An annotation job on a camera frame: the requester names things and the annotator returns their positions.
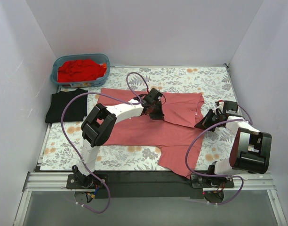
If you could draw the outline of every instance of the pink t-shirt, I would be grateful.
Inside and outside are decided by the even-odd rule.
[[[101,93],[129,101],[134,94],[129,90],[105,89]],[[202,94],[163,93],[166,102],[162,106],[165,120],[151,120],[149,115],[133,117],[117,123],[105,145],[147,145],[161,149],[159,165],[171,169],[176,174],[188,176],[191,172],[185,164],[185,155],[190,143],[202,131],[194,128],[202,118],[200,112],[204,104]],[[100,96],[98,103],[105,106],[120,102]],[[195,169],[203,137],[191,148],[188,163]]]

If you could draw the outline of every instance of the wire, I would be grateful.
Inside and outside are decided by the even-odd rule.
[[[97,193],[98,190],[99,190],[99,187],[96,188],[96,190],[94,192],[94,195]]]
[[[249,124],[253,125],[253,120],[252,120],[251,116],[249,115],[249,113],[243,107],[241,107],[240,105],[238,105],[238,107],[241,108],[247,114],[247,116],[249,118],[249,121],[248,121]]]
[[[199,172],[196,172],[194,170],[192,170],[188,164],[188,155],[189,155],[189,152],[193,146],[193,144],[202,136],[204,135],[207,131],[213,129],[214,127],[216,126],[219,126],[219,125],[222,125],[222,124],[226,124],[226,123],[229,123],[229,122],[233,122],[233,121],[244,121],[244,119],[233,119],[233,120],[227,120],[227,121],[222,121],[222,122],[219,122],[219,123],[216,123],[214,124],[213,126],[210,126],[209,128],[205,129],[204,131],[202,131],[193,141],[192,143],[190,144],[190,146],[188,147],[188,150],[187,150],[187,153],[186,153],[186,157],[185,157],[185,163],[186,163],[186,166],[188,168],[188,170],[190,170],[192,173],[196,174],[196,175],[199,175],[201,177],[212,177],[212,178],[218,178],[218,177],[221,177],[221,178],[240,178],[241,179],[241,186],[239,188],[239,190],[236,192],[235,195],[233,195],[230,199],[224,201],[224,202],[221,202],[221,203],[212,203],[210,202],[211,204],[213,205],[223,205],[223,204],[226,204],[230,201],[232,201],[239,193],[240,191],[242,190],[243,188],[243,184],[244,184],[244,181],[243,181],[243,178],[240,177],[240,176],[229,176],[229,175],[211,175],[211,174],[203,174],[203,173],[199,173]],[[202,202],[202,201],[197,201],[197,200],[190,200],[192,202],[200,202],[200,203],[205,203],[205,202]]]
[[[128,88],[129,88],[130,91],[132,91],[133,94],[135,94],[135,95],[138,97],[138,99],[139,99],[139,103],[133,103],[132,105],[139,105],[139,104],[142,103],[142,99],[140,98],[140,96],[139,96],[138,94],[136,94],[136,93],[134,92],[134,90],[130,87],[130,85],[129,85],[129,83],[128,83],[128,77],[129,77],[129,75],[131,75],[131,74],[133,74],[133,73],[139,75],[139,76],[143,79],[144,83],[146,84],[147,90],[148,90],[148,85],[147,85],[144,77],[143,77],[142,75],[140,75],[139,73],[137,73],[137,72],[131,72],[131,73],[129,73],[129,74],[126,76],[126,82],[127,82]],[[125,104],[128,104],[128,105],[131,105],[131,103],[130,103],[130,102],[127,102],[127,101],[124,101],[124,100],[120,100],[120,99],[115,98],[115,97],[111,97],[111,96],[106,95],[106,94],[102,94],[102,93],[96,93],[96,92],[82,93],[82,94],[79,94],[78,96],[74,97],[74,98],[67,104],[67,106],[64,108],[64,111],[63,111],[63,113],[62,113],[62,115],[61,115],[60,124],[61,124],[61,129],[62,129],[62,131],[63,131],[63,133],[64,133],[65,138],[68,140],[69,144],[73,147],[73,149],[75,150],[76,154],[79,156],[79,158],[80,158],[80,160],[81,160],[84,168],[85,168],[94,178],[96,178],[97,180],[99,180],[99,181],[105,186],[105,188],[106,188],[106,190],[107,190],[107,193],[108,193],[107,205],[106,205],[106,207],[105,207],[103,210],[100,210],[100,211],[99,211],[99,210],[95,210],[95,209],[93,209],[93,208],[91,208],[91,207],[89,207],[89,206],[87,206],[87,205],[84,205],[84,204],[82,204],[82,203],[79,203],[79,202],[78,202],[78,204],[81,205],[81,206],[83,206],[83,207],[85,207],[85,208],[87,208],[87,209],[89,209],[90,211],[92,211],[92,212],[94,212],[94,213],[100,214],[100,213],[105,212],[105,211],[107,210],[107,208],[109,207],[109,205],[110,205],[110,202],[111,202],[111,192],[110,192],[110,189],[109,189],[109,187],[107,186],[107,184],[106,184],[102,179],[100,179],[98,176],[96,176],[96,175],[88,168],[88,166],[87,166],[87,165],[85,164],[85,162],[84,162],[84,159],[83,159],[82,155],[81,155],[80,152],[78,151],[77,147],[73,144],[73,142],[69,139],[69,137],[68,137],[68,135],[67,135],[67,133],[65,132],[65,129],[64,129],[64,115],[65,115],[66,111],[68,110],[68,107],[69,107],[76,99],[78,99],[79,97],[82,97],[82,96],[85,96],[85,95],[89,95],[89,94],[101,95],[101,96],[104,96],[104,97],[108,97],[108,98],[111,98],[111,99],[120,101],[120,102],[125,103]]]
[[[147,93],[149,93],[149,87],[148,87],[148,85],[147,85],[147,82],[145,81],[145,78],[144,78],[142,75],[140,75],[138,72],[130,72],[130,73],[127,74],[127,76],[126,76],[126,83],[127,83],[128,88],[130,89],[130,91],[133,92],[133,94],[136,95],[137,98],[140,99],[139,95],[136,94],[136,92],[132,90],[132,88],[130,87],[130,85],[129,85],[129,83],[128,83],[128,77],[129,77],[131,74],[137,74],[137,75],[139,75],[139,76],[143,79],[144,84],[146,85]]]
[[[220,188],[220,185],[218,185],[218,186],[212,186],[211,184],[208,183],[208,181],[206,182],[206,185],[208,185],[210,188],[217,188],[217,189]]]
[[[224,190],[224,183],[223,183],[223,188],[220,190],[220,192],[222,192]]]
[[[163,106],[163,105],[166,103],[166,101],[167,101],[165,95],[163,95],[163,97],[165,98],[165,102],[162,104],[162,106]]]
[[[89,187],[91,187],[91,186],[93,185],[93,183],[94,183],[94,178],[92,179],[92,183],[90,183],[88,187],[84,187],[84,186],[81,186],[81,187],[83,187],[83,188],[89,188]]]
[[[218,188],[217,188],[215,191],[213,191],[213,193],[214,193],[214,192],[217,192],[217,191],[219,190],[219,188],[220,188],[220,185],[218,186]]]
[[[217,187],[220,186],[220,185],[218,185],[218,186],[214,186],[214,185],[212,185],[212,182],[211,182],[211,183],[208,183],[208,180],[206,181],[206,184],[207,184],[209,187],[212,187],[212,188],[213,188],[213,187],[216,187],[216,188],[217,188]]]
[[[91,201],[88,199],[88,194],[86,194],[87,197],[87,203],[90,203]]]

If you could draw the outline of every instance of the red cloth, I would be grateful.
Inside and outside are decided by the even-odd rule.
[[[105,89],[101,93],[129,101],[134,94],[129,90]],[[191,172],[185,164],[185,155],[190,143],[201,133],[194,128],[203,116],[200,108],[204,103],[202,94],[163,93],[167,101],[163,105],[165,121],[151,120],[149,115],[133,117],[117,123],[105,145],[147,145],[161,149],[159,165],[176,174],[188,176]],[[117,105],[120,102],[100,96],[99,103]],[[188,163],[195,168],[200,154],[203,137],[192,147]]]
[[[58,69],[58,82],[93,81],[104,76],[106,64],[92,60],[67,61]]]

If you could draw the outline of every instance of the white wall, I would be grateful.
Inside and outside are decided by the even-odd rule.
[[[288,0],[264,0],[230,67],[238,101],[273,137],[270,170],[288,221]]]
[[[12,225],[46,124],[55,56],[24,0],[0,0],[0,226]]]
[[[56,57],[112,65],[229,63],[263,0],[27,0]]]

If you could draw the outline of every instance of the floral tablecloth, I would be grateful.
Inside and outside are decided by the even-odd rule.
[[[138,72],[150,86],[162,92],[202,93],[205,115],[219,99],[235,101],[230,79],[225,67],[197,68],[111,68],[106,83],[97,88],[84,88],[90,92],[100,92],[101,88],[128,89],[126,75]],[[141,78],[131,75],[131,88],[145,91]],[[98,95],[88,96],[88,113],[96,104]],[[67,122],[64,127],[79,150],[82,148],[82,122]],[[203,139],[197,170],[206,170],[213,161],[229,157],[234,135],[224,128],[207,132]],[[161,152],[152,146],[102,146],[96,161],[96,170],[168,170],[158,165]],[[64,137],[60,123],[53,123],[44,152],[41,170],[71,170],[79,161],[78,155]]]

